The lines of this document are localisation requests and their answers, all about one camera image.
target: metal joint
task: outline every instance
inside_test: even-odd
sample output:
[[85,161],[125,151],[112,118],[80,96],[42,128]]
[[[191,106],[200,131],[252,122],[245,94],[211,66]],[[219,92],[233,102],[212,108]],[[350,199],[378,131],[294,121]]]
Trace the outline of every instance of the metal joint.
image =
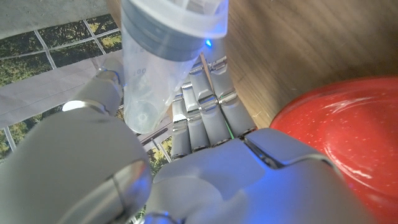
[[232,92],[229,92],[223,96],[220,96],[218,103],[219,104],[224,104],[224,103],[228,103],[231,100],[235,99],[236,97],[238,97],[238,93],[234,90]]
[[196,121],[198,119],[201,119],[201,115],[200,115],[199,109],[191,111],[191,112],[188,112],[187,119],[188,119],[188,121]]
[[186,156],[185,153],[180,153],[180,154],[176,154],[176,155],[172,155],[172,161],[175,159],[181,159],[182,157]]
[[201,62],[199,62],[199,63],[193,65],[192,69],[189,71],[189,74],[195,75],[204,69],[205,69],[205,67],[203,66],[203,64]]
[[177,96],[175,96],[175,98],[173,99],[173,102],[180,101],[180,100],[183,100],[183,99],[184,99],[184,97],[183,97],[182,94],[181,94],[181,95],[177,95]]
[[191,82],[184,83],[184,84],[182,84],[182,86],[181,86],[181,88],[182,88],[183,90],[186,90],[187,88],[191,88],[191,87],[192,87],[192,83],[191,83]]
[[207,96],[204,99],[199,100],[199,110],[200,111],[209,111],[217,106],[217,99],[215,95]]
[[208,64],[209,66],[209,72],[214,71],[214,70],[219,70],[221,68],[224,68],[227,64],[227,59],[226,56],[216,60],[215,62],[211,62]]
[[216,146],[219,146],[221,144],[224,144],[224,143],[228,142],[229,140],[231,140],[231,138],[221,140],[221,141],[217,142],[216,144],[214,144],[213,147],[216,147]]
[[188,128],[188,123],[186,119],[177,121],[176,123],[173,124],[173,132],[181,131],[187,128]]
[[109,115],[109,111],[106,110],[105,106],[94,100],[71,100],[64,104],[62,111],[69,111],[78,108],[91,108],[105,115]]
[[207,146],[198,146],[198,147],[194,147],[193,149],[192,149],[192,152],[198,152],[198,151],[201,151],[202,149],[207,149],[208,147]]

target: trees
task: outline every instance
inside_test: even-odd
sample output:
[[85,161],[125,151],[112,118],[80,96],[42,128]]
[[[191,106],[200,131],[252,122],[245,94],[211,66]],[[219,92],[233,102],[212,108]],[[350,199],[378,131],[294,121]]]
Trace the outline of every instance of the trees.
[[0,87],[51,69],[45,53],[0,60]]
[[[162,141],[162,146],[169,154],[169,156],[171,156],[170,154],[172,150],[172,136]],[[147,153],[149,157],[150,169],[152,171],[152,177],[155,177],[155,175],[158,173],[158,171],[160,171],[162,166],[164,164],[167,164],[168,162],[163,153],[158,151],[155,147],[149,150]],[[136,213],[136,219],[139,219],[145,215],[145,209],[146,206],[144,206]]]
[[11,153],[10,145],[7,141],[6,134],[0,130],[0,161]]

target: green foliage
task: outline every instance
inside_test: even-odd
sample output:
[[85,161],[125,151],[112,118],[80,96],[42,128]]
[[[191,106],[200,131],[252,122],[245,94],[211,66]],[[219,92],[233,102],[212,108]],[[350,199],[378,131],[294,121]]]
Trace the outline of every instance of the green foliage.
[[122,34],[120,31],[98,38],[106,53],[122,49]]
[[[170,154],[172,150],[172,137],[170,136],[162,141],[162,146],[169,154],[169,156],[171,156]],[[148,156],[152,176],[155,177],[155,175],[158,173],[158,171],[160,171],[162,166],[164,164],[167,164],[168,162],[163,153],[161,151],[158,151],[156,148],[152,148],[150,151],[148,151]]]
[[26,32],[0,40],[0,57],[17,56],[42,49],[42,44],[34,32]]
[[0,130],[0,160],[4,159],[10,154],[11,148],[7,141],[6,134],[3,130]]
[[147,205],[144,205],[137,213],[136,213],[136,219],[140,219],[141,217],[143,217],[145,215],[145,209],[146,209]]
[[94,35],[118,28],[110,14],[87,19],[87,23]]
[[91,37],[83,21],[48,27],[39,30],[48,48],[61,46]]
[[84,59],[102,55],[100,48],[94,40],[58,50],[51,50],[50,53],[57,67],[70,65]]
[[0,60],[0,87],[51,69],[45,53]]
[[117,110],[116,117],[124,121],[123,108]]

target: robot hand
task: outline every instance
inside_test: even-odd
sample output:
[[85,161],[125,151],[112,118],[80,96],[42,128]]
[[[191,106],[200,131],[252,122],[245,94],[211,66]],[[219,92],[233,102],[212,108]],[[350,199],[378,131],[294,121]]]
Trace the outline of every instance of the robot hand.
[[257,130],[222,40],[204,56],[173,100],[173,161],[155,176],[139,223],[373,222],[325,155]]

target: wooden surface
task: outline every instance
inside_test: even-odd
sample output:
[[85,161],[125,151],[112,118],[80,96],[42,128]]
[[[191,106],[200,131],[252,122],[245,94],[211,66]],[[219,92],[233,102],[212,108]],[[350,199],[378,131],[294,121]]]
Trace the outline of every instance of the wooden surface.
[[230,0],[225,44],[242,101],[267,127],[306,91],[398,74],[398,0]]

